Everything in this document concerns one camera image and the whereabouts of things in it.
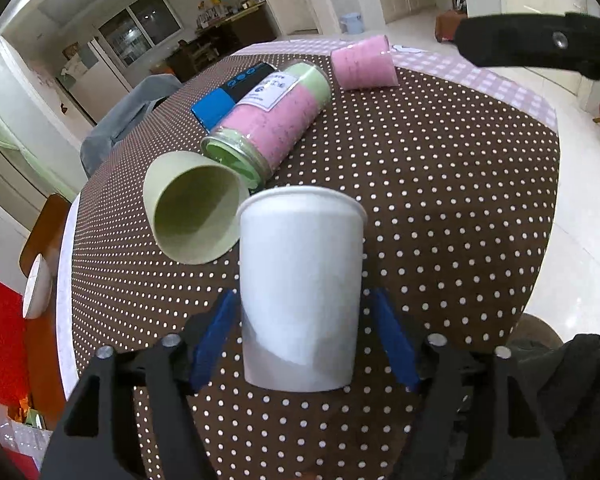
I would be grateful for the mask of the white paper cup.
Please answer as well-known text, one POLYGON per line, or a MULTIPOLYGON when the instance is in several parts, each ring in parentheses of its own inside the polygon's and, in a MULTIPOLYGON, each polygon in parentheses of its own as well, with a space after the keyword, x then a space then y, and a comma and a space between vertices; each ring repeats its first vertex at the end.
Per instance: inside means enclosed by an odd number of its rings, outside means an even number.
POLYGON ((273 188, 239 221, 242 364, 251 385, 325 392, 350 384, 366 212, 329 188, 273 188))

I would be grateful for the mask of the pink cup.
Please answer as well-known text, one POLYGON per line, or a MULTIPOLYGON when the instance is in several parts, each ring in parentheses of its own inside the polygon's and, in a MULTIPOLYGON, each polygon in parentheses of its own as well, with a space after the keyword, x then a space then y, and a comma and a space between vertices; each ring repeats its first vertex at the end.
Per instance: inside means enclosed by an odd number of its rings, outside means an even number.
POLYGON ((392 88, 399 85, 385 35, 367 37, 333 50, 332 71, 342 90, 392 88))

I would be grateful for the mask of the pale green cup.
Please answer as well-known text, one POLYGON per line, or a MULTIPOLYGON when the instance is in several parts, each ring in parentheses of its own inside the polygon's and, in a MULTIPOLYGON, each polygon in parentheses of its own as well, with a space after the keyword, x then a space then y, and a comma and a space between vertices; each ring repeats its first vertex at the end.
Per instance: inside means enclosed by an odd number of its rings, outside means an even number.
POLYGON ((209 263, 235 246, 237 211, 248 197, 237 172, 188 151, 158 156, 143 182, 143 204, 156 244, 183 264, 209 263))

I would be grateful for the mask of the red felt bag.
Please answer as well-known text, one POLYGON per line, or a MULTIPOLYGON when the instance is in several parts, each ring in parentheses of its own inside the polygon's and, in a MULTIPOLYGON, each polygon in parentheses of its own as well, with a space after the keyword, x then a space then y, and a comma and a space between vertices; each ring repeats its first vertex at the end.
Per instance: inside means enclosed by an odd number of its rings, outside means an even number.
POLYGON ((19 408, 30 393, 22 297, 0 282, 0 403, 19 408))

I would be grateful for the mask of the white ceramic bowl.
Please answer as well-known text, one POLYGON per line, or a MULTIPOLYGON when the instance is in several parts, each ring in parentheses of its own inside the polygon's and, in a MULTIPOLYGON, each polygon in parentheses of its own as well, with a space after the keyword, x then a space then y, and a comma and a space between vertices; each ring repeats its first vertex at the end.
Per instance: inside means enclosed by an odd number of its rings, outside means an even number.
POLYGON ((39 318, 47 309, 53 290, 53 277, 45 258, 38 254, 31 266, 22 297, 22 316, 26 320, 39 318))

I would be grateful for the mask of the brown polka dot tablecloth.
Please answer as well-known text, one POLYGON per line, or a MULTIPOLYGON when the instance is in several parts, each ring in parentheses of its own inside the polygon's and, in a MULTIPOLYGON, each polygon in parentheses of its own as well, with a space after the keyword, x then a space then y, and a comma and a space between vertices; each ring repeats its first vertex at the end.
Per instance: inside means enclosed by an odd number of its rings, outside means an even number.
POLYGON ((192 105, 254 63, 233 55, 138 124, 82 188, 71 260, 75 386, 95 352, 148 353, 238 299, 218 360, 178 401, 218 479, 385 479, 416 434, 416 380, 375 315, 449 349, 505 344, 555 211, 559 142, 541 120, 453 81, 399 70, 346 91, 326 55, 265 53, 242 104, 265 127, 246 182, 204 157, 192 105))

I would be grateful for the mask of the blue trash bin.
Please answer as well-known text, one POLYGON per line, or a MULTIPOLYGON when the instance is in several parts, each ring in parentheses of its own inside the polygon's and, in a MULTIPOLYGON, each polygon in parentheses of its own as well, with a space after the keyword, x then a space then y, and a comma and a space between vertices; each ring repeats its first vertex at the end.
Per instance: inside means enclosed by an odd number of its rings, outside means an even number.
POLYGON ((340 16, 342 32, 347 35, 359 35, 365 32, 362 15, 358 12, 343 14, 340 16))

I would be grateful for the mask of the pink and green jar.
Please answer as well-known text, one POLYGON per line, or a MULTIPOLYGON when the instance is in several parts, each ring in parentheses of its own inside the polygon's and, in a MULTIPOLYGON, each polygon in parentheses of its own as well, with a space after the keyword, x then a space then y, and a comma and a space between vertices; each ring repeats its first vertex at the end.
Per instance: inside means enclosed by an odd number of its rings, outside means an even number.
POLYGON ((320 66, 303 60, 266 76, 201 141, 204 156, 260 190, 330 102, 320 66))

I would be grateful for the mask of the blue and black box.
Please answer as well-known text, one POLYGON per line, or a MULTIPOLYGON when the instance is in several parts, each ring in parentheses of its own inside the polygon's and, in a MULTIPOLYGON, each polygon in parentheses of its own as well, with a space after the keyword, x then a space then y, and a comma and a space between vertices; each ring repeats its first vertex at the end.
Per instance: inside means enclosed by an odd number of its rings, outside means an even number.
POLYGON ((254 64, 205 94, 192 104, 190 111, 207 131, 211 131, 247 93, 275 71, 276 68, 267 62, 254 64))

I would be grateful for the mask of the grey covered chair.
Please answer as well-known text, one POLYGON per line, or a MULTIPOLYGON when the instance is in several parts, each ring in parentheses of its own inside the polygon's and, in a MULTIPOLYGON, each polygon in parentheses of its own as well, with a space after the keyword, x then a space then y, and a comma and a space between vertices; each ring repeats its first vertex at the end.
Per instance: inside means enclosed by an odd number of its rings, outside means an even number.
POLYGON ((80 159, 86 176, 90 178, 117 144, 181 88, 182 84, 174 75, 150 75, 117 102, 82 142, 80 159))

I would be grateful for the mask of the dark wooden desk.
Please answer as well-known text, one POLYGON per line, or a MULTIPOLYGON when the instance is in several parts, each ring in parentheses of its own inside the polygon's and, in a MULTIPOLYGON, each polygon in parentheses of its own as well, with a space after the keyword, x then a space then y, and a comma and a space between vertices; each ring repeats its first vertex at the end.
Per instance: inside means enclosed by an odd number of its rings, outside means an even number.
MULTIPOLYGON (((218 54, 218 59, 213 63, 215 64, 242 48, 276 38, 277 32, 274 30, 272 18, 268 16, 266 4, 262 2, 203 29, 192 41, 200 44, 210 42, 218 54)), ((201 73, 193 69, 186 54, 179 47, 166 58, 166 67, 181 82, 189 81, 201 73)))

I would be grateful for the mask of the white refrigerator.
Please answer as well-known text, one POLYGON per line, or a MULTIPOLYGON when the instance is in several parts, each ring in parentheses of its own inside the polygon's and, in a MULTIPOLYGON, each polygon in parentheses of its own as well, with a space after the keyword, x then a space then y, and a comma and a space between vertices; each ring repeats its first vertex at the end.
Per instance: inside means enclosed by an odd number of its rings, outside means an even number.
POLYGON ((100 122, 132 90, 96 39, 79 46, 57 79, 93 124, 100 122))

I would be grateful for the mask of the wooden desk chair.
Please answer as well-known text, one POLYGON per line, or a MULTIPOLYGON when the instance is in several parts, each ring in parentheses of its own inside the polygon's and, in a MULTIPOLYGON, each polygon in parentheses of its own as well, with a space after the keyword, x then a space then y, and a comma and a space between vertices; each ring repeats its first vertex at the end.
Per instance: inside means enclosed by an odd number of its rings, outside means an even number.
POLYGON ((212 44, 200 44, 196 41, 187 42, 184 39, 178 40, 178 47, 186 54, 189 63, 197 73, 212 65, 217 59, 218 54, 212 44))

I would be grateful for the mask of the small framed picture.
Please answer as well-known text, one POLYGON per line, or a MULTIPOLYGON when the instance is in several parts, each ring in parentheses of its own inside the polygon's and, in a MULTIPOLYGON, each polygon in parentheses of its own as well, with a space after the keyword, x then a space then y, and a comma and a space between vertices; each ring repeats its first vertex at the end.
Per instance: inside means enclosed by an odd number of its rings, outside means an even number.
POLYGON ((79 53, 80 50, 80 45, 75 42, 74 44, 70 44, 70 46, 65 47, 64 50, 62 50, 62 54, 65 55, 65 58, 70 61, 76 54, 79 53))

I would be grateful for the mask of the window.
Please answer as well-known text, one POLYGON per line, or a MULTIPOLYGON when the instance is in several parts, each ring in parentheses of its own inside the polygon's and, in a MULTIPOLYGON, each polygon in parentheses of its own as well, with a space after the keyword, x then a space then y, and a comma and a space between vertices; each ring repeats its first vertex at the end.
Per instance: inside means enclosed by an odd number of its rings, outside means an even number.
POLYGON ((118 60, 129 67, 181 29, 166 0, 136 0, 98 31, 118 60))

